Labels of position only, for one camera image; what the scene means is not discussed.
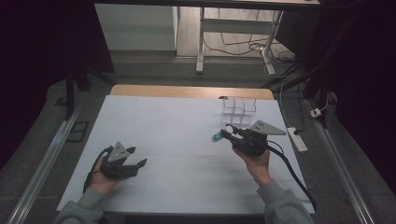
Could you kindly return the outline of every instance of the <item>power strip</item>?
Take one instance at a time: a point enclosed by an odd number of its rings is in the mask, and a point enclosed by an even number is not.
[[[293,142],[293,144],[296,146],[297,150],[301,153],[305,153],[308,150],[308,148],[306,147],[300,135],[294,133],[295,131],[296,131],[295,128],[288,128],[289,137]]]

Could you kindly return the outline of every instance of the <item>gray carpet floor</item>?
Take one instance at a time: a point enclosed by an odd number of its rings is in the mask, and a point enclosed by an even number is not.
[[[116,75],[109,76],[118,83],[124,84],[240,88],[259,88],[270,80],[263,72],[263,63],[260,60],[206,60],[204,74],[200,76],[195,74],[195,64],[189,59],[150,59],[137,63],[115,63]],[[287,67],[286,64],[280,64],[276,67],[276,71],[281,73]],[[89,138],[101,105],[111,90],[111,87],[102,80],[91,75],[89,78],[92,83],[91,90],[76,92],[78,98],[84,96],[86,99],[77,121],[88,122],[87,134],[80,142],[69,141],[64,144],[25,223],[51,223],[57,215],[55,211],[57,204]],[[290,79],[291,77],[285,78],[281,83]],[[65,97],[64,82],[54,84],[49,88],[47,103],[35,125],[0,172],[0,223],[7,222],[64,119],[65,107],[57,104],[58,101],[62,101],[62,97]],[[276,93],[275,97],[279,101],[279,94]],[[396,223],[395,195],[356,142],[337,121],[334,115],[336,103],[330,100],[331,103],[327,108],[328,130],[364,200],[369,205],[375,223]],[[301,136],[309,152],[304,155],[297,153],[296,156],[308,190],[318,203],[318,211],[313,215],[313,219],[316,223],[361,223],[297,87],[282,93],[282,103],[289,123],[298,129],[304,128]],[[69,135],[70,140],[77,138],[78,136],[73,134]],[[127,217],[126,221],[128,223],[243,223],[247,221],[248,223],[263,223],[263,220],[259,218],[230,220],[227,217],[189,219],[188,217],[133,216]]]

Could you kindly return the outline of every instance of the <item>forearm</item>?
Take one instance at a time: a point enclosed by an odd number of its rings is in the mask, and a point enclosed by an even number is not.
[[[265,202],[266,223],[314,223],[294,193],[290,189],[283,190],[275,180],[260,187],[257,192]]]
[[[97,223],[103,216],[101,209],[105,195],[91,188],[87,188],[78,203],[68,202],[54,223]]]

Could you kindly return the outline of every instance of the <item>white tabletop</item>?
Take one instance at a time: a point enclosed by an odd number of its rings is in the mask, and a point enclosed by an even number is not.
[[[283,131],[277,101],[260,100],[253,121],[261,119]],[[87,173],[99,153],[120,141],[137,147],[125,164],[148,159],[136,177],[121,182],[106,197],[107,212],[144,214],[263,214],[264,202],[244,162],[229,141],[212,143],[221,123],[222,100],[107,96],[58,210],[77,202]],[[289,137],[269,136],[280,144],[303,181]],[[270,174],[284,189],[292,189],[308,212],[313,207],[275,154]]]

